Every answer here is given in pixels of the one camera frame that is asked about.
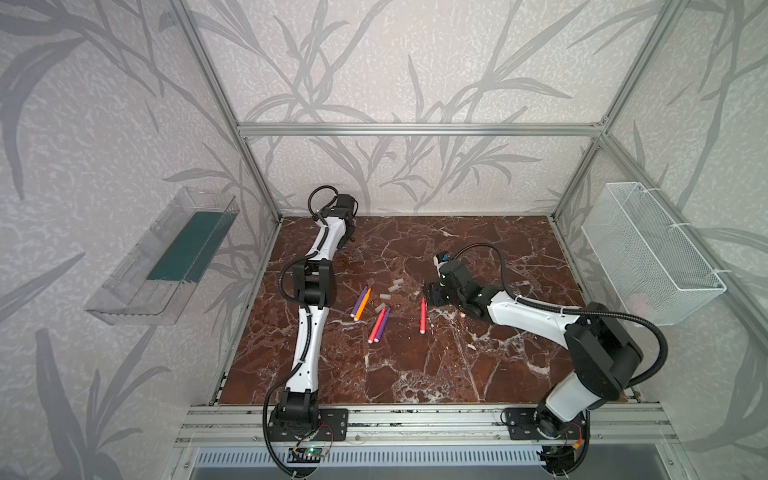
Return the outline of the red pink marker pen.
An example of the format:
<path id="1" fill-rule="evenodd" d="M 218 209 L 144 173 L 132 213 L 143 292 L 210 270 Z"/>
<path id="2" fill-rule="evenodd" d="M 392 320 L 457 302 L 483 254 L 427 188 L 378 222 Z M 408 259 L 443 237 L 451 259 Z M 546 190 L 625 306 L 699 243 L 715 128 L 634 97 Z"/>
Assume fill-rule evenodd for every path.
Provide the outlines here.
<path id="1" fill-rule="evenodd" d="M 419 318 L 419 332 L 420 334 L 426 334 L 426 320 L 427 320 L 427 302 L 426 298 L 422 297 L 420 304 L 420 318 Z"/>

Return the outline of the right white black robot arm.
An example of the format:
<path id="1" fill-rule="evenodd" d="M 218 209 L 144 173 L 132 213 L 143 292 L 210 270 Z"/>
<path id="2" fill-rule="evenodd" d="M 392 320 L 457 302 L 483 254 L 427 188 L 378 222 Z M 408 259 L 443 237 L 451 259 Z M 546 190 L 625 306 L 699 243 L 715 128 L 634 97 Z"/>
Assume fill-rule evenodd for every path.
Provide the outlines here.
<path id="1" fill-rule="evenodd" d="M 559 438 L 580 414 L 618 399 L 625 389 L 652 378 L 666 363 L 666 337 L 641 317 L 613 312 L 595 302 L 586 309 L 568 308 L 513 296 L 500 286 L 482 286 L 460 260 L 447 253 L 436 255 L 434 264 L 437 280 L 424 287 L 427 305 L 453 305 L 471 319 L 526 331 L 568 351 L 573 372 L 539 402 L 533 415 L 536 429 L 546 438 Z M 625 321 L 647 329 L 657 340 L 656 359 L 640 374 L 636 370 L 644 354 L 624 327 Z"/>

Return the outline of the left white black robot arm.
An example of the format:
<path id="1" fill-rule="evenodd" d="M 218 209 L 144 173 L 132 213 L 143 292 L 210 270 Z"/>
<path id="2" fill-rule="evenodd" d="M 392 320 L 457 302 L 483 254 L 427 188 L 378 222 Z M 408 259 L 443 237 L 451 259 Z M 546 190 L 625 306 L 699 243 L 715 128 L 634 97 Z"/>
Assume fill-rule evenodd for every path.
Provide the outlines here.
<path id="1" fill-rule="evenodd" d="M 333 258 L 353 239 L 358 202 L 331 185 L 315 188 L 307 200 L 319 231 L 309 251 L 281 270 L 278 289 L 298 306 L 298 336 L 287 376 L 272 385 L 264 401 L 264 435 L 271 441 L 304 437 L 320 428 L 319 356 L 324 326 L 336 294 Z"/>

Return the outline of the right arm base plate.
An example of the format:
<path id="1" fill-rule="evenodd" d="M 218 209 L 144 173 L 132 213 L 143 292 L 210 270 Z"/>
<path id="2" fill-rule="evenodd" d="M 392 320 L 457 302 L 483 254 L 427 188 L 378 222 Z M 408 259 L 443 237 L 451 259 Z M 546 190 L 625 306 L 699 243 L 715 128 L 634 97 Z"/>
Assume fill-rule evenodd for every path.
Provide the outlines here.
<path id="1" fill-rule="evenodd" d="M 509 407 L 500 414 L 511 440 L 569 441 L 583 437 L 587 420 L 583 412 L 572 420 L 561 420 L 545 407 Z"/>

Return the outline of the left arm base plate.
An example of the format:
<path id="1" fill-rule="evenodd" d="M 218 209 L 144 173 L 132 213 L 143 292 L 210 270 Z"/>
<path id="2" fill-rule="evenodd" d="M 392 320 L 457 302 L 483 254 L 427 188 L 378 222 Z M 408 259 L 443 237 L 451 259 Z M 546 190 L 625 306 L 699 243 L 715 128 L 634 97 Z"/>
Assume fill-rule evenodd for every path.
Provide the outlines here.
<path id="1" fill-rule="evenodd" d="M 278 442 L 299 441 L 307 437 L 315 441 L 343 441 L 348 424 L 348 409 L 320 408 L 313 420 L 294 420 L 277 408 L 269 417 L 266 436 L 270 441 Z"/>

